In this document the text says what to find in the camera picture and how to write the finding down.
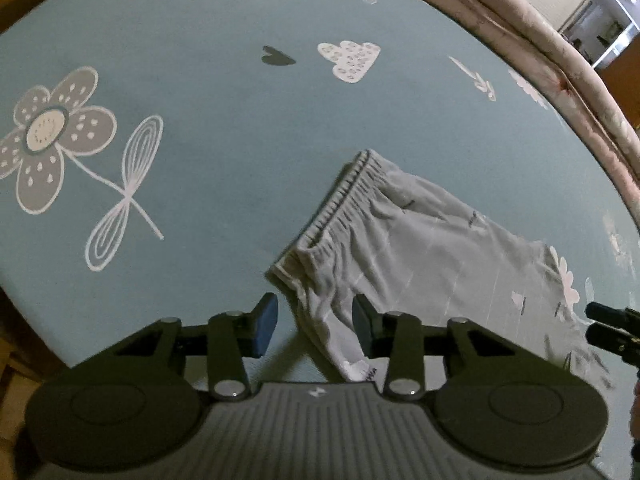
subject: elastic waistband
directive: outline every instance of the elastic waistband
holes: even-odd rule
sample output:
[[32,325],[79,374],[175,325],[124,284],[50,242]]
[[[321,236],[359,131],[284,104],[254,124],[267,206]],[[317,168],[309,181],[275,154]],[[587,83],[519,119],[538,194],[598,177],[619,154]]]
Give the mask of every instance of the elastic waistband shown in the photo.
[[382,166],[384,159],[373,150],[360,152],[347,174],[340,180],[309,227],[296,243],[296,249],[322,252],[332,237],[348,231],[354,214],[363,206],[368,210],[369,200],[379,186],[386,184]]

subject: bed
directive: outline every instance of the bed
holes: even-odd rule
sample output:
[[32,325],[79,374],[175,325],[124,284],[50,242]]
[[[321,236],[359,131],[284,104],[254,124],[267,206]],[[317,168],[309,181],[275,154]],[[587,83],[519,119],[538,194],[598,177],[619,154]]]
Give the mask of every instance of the bed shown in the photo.
[[[377,48],[355,80],[322,50],[349,47]],[[339,380],[267,271],[364,149],[555,247],[578,316],[640,298],[638,229],[596,158],[424,1],[47,0],[0,35],[0,70],[0,285],[69,366],[271,290],[280,320],[252,383]],[[636,373],[603,359],[616,390],[597,460],[628,478]]]

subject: metal screw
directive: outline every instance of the metal screw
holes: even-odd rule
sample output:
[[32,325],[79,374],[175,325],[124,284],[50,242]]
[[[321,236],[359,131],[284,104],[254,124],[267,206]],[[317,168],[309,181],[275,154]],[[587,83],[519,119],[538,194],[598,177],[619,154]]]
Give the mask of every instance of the metal screw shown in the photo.
[[389,389],[396,395],[411,396],[420,391],[420,383],[413,379],[395,379],[389,383]]
[[231,379],[219,381],[213,387],[213,391],[216,392],[220,397],[237,397],[238,395],[241,395],[244,390],[244,384],[242,384],[240,381],[234,381]]

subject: dark gray heart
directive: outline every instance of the dark gray heart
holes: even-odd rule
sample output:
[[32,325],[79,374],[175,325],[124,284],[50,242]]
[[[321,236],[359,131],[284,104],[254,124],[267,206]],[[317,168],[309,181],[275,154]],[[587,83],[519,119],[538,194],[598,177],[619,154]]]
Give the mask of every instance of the dark gray heart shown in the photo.
[[272,46],[265,45],[262,49],[267,53],[262,56],[262,62],[267,65],[287,66],[296,63],[295,59],[291,59],[289,56],[279,50],[276,50]]

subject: flower center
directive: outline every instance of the flower center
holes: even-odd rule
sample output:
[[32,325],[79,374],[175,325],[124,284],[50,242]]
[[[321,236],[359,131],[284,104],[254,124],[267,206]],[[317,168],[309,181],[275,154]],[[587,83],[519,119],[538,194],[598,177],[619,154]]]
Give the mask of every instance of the flower center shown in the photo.
[[62,110],[44,110],[29,125],[26,136],[27,148],[33,153],[46,150],[62,133],[65,125],[66,115]]

